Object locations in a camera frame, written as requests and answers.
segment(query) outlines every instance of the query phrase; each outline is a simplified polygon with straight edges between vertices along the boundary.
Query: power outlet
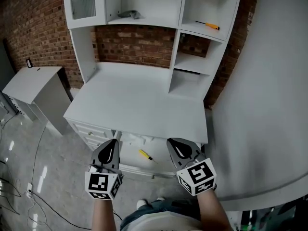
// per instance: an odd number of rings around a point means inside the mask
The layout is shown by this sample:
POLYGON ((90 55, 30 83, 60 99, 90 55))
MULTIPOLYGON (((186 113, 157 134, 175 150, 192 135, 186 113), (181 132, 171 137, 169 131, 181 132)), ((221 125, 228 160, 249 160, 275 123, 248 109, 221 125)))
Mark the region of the power outlet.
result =
POLYGON ((31 198, 32 187, 33 185, 31 183, 28 183, 27 193, 26 193, 28 198, 31 198))

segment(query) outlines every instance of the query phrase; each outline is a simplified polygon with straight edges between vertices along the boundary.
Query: screwdriver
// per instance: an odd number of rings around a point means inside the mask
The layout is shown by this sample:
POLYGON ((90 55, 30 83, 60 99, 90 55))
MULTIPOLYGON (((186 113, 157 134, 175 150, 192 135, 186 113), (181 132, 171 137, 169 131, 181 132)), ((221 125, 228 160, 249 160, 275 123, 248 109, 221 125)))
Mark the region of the screwdriver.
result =
POLYGON ((153 161, 153 162, 155 162, 155 163, 157 163, 156 161, 154 161, 154 159, 153 158, 151 158, 145 151, 143 151, 143 150, 139 150, 139 153, 141 154, 141 155, 143 155, 143 156, 145 156, 146 158, 148 158, 148 159, 150 159, 151 161, 153 161))
POLYGON ((205 24, 206 26, 209 26, 209 27, 211 27, 211 28, 213 28, 213 29, 216 29, 216 30, 219 30, 219 29, 220 29, 220 27, 219 27, 219 26, 214 25, 214 24, 204 23, 204 22, 201 22, 201 21, 196 21, 196 22, 198 22, 198 23, 202 23, 202 24, 205 24))

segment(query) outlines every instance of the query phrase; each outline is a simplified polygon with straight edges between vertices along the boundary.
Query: white sneaker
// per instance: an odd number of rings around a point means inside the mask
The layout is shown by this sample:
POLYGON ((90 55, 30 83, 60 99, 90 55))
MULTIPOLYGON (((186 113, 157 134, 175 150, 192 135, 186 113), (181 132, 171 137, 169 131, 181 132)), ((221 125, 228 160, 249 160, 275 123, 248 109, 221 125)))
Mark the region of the white sneaker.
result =
POLYGON ((157 200, 165 201, 166 199, 164 197, 159 197, 159 198, 157 198, 157 200))
POLYGON ((136 208, 138 210, 141 206, 144 206, 144 205, 147 205, 147 204, 148 204, 148 202, 145 199, 138 200, 136 208))

